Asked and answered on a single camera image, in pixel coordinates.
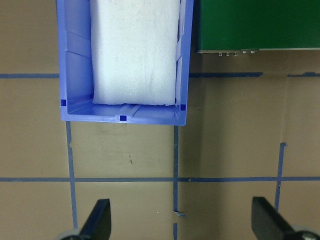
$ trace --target plastic container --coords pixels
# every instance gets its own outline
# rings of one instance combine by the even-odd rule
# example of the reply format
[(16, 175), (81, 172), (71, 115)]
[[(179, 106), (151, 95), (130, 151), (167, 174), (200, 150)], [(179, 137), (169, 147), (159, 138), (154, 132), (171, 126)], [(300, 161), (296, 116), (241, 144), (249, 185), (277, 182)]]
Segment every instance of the plastic container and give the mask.
[(175, 105), (93, 104), (89, 0), (57, 0), (60, 110), (63, 121), (184, 126), (194, 0), (180, 1)]

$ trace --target green panel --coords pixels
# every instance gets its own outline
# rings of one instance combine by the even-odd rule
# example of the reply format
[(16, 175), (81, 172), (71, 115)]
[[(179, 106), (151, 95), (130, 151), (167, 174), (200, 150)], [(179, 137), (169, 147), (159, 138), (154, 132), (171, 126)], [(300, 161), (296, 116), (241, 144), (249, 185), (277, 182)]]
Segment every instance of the green panel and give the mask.
[(320, 48), (320, 0), (199, 0), (199, 51)]

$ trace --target blue plastic bin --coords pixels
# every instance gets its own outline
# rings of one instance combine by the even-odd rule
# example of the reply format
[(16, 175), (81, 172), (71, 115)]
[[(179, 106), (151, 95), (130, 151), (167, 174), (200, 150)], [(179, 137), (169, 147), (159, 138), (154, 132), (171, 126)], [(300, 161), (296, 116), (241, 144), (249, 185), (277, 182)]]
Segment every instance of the blue plastic bin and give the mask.
[(180, 1), (175, 105), (93, 104), (89, 0), (57, 0), (60, 110), (63, 121), (186, 125), (194, 0)]

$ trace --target white foam sheet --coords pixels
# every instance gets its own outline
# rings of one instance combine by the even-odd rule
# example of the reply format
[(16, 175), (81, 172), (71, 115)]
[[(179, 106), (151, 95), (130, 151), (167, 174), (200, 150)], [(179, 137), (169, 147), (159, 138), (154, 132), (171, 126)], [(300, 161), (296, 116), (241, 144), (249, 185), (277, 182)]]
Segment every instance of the white foam sheet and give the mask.
[(180, 0), (90, 0), (95, 104), (174, 105)]

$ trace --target screw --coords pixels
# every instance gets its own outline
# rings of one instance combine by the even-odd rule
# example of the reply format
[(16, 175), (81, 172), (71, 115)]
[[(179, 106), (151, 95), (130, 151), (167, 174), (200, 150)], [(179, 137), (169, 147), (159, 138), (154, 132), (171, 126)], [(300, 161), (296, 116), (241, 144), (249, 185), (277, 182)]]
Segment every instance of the screw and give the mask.
[(313, 235), (312, 233), (310, 232), (305, 232), (303, 235), (302, 235), (302, 238), (304, 240), (317, 240), (316, 236)]

